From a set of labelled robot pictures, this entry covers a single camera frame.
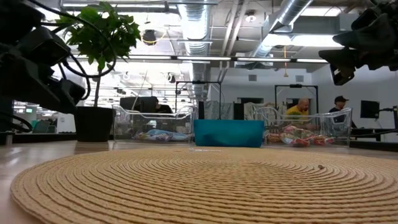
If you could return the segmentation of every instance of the man in cap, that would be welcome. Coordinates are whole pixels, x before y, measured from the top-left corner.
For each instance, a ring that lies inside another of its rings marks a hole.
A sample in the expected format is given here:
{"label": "man in cap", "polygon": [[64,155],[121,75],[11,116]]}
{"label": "man in cap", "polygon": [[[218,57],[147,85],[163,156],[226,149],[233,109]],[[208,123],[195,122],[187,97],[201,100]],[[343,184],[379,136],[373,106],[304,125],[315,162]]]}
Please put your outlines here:
{"label": "man in cap", "polygon": [[[341,111],[344,108],[344,106],[346,105],[347,101],[348,100],[346,98],[344,98],[343,96],[337,96],[335,98],[335,107],[330,109],[329,113]],[[337,123],[344,122],[344,118],[345,118],[344,116],[338,116],[335,118],[335,122],[337,122]],[[351,121],[351,127],[357,128],[353,121]]]}

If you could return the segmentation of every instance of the black metal frame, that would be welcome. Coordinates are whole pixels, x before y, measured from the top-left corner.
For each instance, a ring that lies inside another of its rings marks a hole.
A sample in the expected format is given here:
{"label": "black metal frame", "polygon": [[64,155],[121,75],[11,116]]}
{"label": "black metal frame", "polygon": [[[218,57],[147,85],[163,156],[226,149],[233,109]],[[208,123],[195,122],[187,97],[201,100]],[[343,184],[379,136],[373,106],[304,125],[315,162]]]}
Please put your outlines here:
{"label": "black metal frame", "polygon": [[289,87],[289,88],[303,88],[303,87],[312,87],[316,91],[316,100],[317,100],[317,113],[319,113],[319,100],[318,100],[318,86],[316,85],[301,85],[301,84],[292,84],[292,85],[275,85],[274,91],[275,91],[275,107],[277,106],[277,89],[278,87]]}
{"label": "black metal frame", "polygon": [[219,118],[218,119],[221,119],[221,82],[176,81],[175,82],[175,112],[177,112],[177,92],[178,92],[178,84],[180,84],[180,83],[191,83],[191,84],[198,84],[198,85],[212,84],[212,83],[218,84],[220,86],[220,99],[219,99],[220,114],[219,114]]}

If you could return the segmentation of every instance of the clear plastic bin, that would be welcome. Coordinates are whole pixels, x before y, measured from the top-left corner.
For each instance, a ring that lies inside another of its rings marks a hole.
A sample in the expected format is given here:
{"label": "clear plastic bin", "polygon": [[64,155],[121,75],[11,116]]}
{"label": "clear plastic bin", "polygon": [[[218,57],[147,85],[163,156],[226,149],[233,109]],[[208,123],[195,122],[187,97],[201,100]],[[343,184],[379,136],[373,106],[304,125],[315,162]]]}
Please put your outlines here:
{"label": "clear plastic bin", "polygon": [[351,108],[310,116],[281,115],[275,108],[259,108],[255,119],[265,122],[264,145],[348,147]]}
{"label": "clear plastic bin", "polygon": [[115,141],[189,145],[193,142],[193,121],[198,116],[194,106],[185,106],[174,114],[140,113],[116,105],[113,109]]}

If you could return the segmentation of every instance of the teal box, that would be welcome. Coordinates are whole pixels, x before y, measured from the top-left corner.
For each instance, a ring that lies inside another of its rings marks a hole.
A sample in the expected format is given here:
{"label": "teal box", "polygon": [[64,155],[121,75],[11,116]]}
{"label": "teal box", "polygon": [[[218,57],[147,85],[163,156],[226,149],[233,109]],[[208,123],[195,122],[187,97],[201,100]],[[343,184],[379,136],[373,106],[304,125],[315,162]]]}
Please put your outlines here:
{"label": "teal box", "polygon": [[264,121],[197,119],[193,131],[197,146],[261,147]]}

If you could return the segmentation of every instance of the ductwork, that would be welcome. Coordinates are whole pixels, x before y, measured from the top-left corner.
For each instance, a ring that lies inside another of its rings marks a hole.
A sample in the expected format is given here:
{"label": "ductwork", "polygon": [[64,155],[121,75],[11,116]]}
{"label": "ductwork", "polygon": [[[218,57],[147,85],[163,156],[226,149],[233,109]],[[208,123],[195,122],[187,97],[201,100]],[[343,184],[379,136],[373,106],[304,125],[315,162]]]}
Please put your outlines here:
{"label": "ductwork", "polygon": [[[182,18],[183,38],[188,40],[204,40],[208,38],[210,24],[210,7],[198,4],[178,5]],[[201,42],[185,43],[187,54],[192,56],[208,55],[209,44]],[[210,80],[209,63],[192,63],[190,78],[193,81]],[[207,97],[208,85],[192,85],[195,98],[205,100]]]}
{"label": "ductwork", "polygon": [[274,46],[269,45],[267,38],[270,31],[276,29],[285,29],[289,32],[293,28],[293,23],[303,13],[303,11],[311,4],[313,0],[284,0],[280,10],[272,15],[267,16],[263,25],[264,40],[259,44],[251,57],[266,57]]}

